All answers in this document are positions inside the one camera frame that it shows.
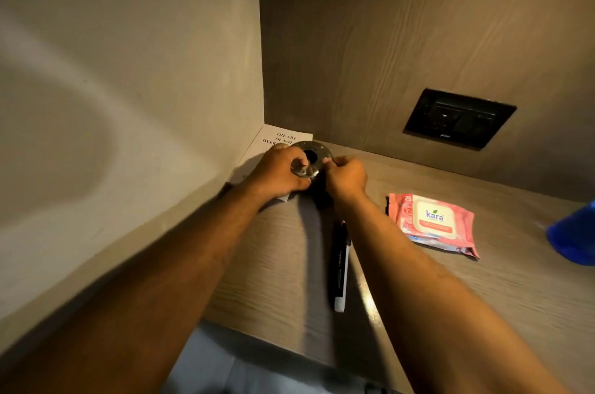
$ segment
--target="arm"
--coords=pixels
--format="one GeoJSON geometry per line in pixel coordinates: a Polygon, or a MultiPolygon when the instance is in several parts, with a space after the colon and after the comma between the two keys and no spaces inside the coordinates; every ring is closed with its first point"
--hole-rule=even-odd
{"type": "Polygon", "coordinates": [[[416,392],[568,393],[494,310],[368,198],[360,161],[335,162],[326,161],[327,190],[416,392]]]}
{"type": "Polygon", "coordinates": [[[247,180],[126,267],[0,382],[0,392],[157,391],[251,219],[272,198],[309,186],[291,173],[294,158],[307,163],[296,147],[265,153],[247,180]]]}

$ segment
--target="tabletop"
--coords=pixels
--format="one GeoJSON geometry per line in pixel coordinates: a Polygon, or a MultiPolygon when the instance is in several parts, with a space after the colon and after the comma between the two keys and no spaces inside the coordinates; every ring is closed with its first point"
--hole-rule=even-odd
{"type": "MultiPolygon", "coordinates": [[[[367,194],[379,208],[390,193],[413,193],[474,212],[479,261],[424,251],[494,307],[571,390],[595,392],[595,268],[567,261],[544,235],[580,203],[325,144],[333,154],[353,154],[364,162],[367,194]]],[[[356,251],[350,252],[345,312],[335,313],[328,302],[333,220],[332,206],[308,194],[262,210],[205,318],[411,393],[356,251]]]]}

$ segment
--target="wet wipes packet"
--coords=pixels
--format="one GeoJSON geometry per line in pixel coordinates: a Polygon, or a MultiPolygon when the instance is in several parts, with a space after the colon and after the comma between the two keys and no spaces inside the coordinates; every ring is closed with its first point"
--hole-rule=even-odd
{"type": "Polygon", "coordinates": [[[389,195],[389,217],[409,239],[479,259],[471,232],[473,216],[444,201],[413,194],[389,195]]]}

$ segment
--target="person's left hand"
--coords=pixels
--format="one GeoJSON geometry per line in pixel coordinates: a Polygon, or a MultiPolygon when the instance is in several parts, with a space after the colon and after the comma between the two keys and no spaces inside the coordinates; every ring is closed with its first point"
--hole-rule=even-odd
{"type": "Polygon", "coordinates": [[[291,171],[294,159],[300,159],[303,165],[308,165],[306,154],[298,147],[288,147],[285,143],[278,143],[271,147],[244,181],[253,188],[262,200],[267,202],[293,192],[306,190],[311,181],[301,178],[291,171]]]}

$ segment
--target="marker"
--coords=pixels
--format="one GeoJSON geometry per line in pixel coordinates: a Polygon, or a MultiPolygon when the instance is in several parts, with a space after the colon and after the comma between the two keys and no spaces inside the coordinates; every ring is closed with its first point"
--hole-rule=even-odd
{"type": "Polygon", "coordinates": [[[341,222],[339,232],[337,233],[337,245],[334,254],[336,263],[336,278],[334,278],[334,310],[338,313],[345,311],[345,297],[347,296],[347,268],[349,267],[349,247],[351,247],[351,238],[347,232],[347,225],[341,222]]]}

